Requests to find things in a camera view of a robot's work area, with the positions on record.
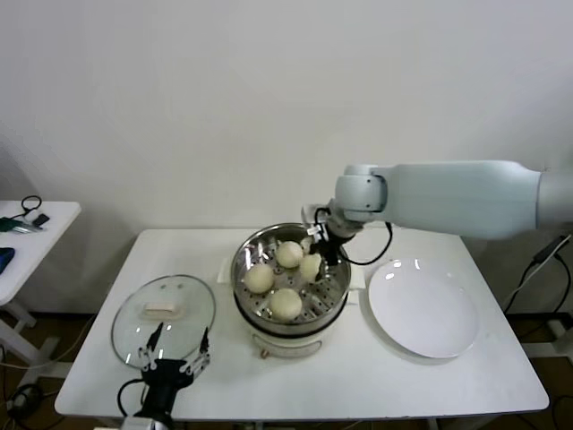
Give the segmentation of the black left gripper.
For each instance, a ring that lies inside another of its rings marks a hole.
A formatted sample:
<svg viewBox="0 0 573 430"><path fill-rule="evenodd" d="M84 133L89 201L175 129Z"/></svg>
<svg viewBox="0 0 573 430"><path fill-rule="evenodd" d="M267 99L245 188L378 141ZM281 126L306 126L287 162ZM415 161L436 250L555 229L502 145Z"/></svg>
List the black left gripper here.
<svg viewBox="0 0 573 430"><path fill-rule="evenodd" d="M145 346L138 348L141 377L148 387L141 409L144 412L170 413L178 392L191 386L195 380L194 375L201 374L210 364L208 327L203 332L197 357L190 362L167 358L153 361L163 328L164 323L160 322L148 337Z"/></svg>

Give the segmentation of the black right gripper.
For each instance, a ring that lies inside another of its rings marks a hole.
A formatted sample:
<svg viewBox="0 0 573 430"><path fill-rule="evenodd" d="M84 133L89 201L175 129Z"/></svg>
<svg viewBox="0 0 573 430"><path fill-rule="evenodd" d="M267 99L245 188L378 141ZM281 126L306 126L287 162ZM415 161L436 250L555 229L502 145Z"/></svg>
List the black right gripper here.
<svg viewBox="0 0 573 430"><path fill-rule="evenodd" d="M328 265L339 264L339 250L342 245L342 239L330 231L327 226L321 226L319 241L311 240L308 244L308 254L321 255ZM320 266L314 283L329 281L333 278L334 271L329 266Z"/></svg>

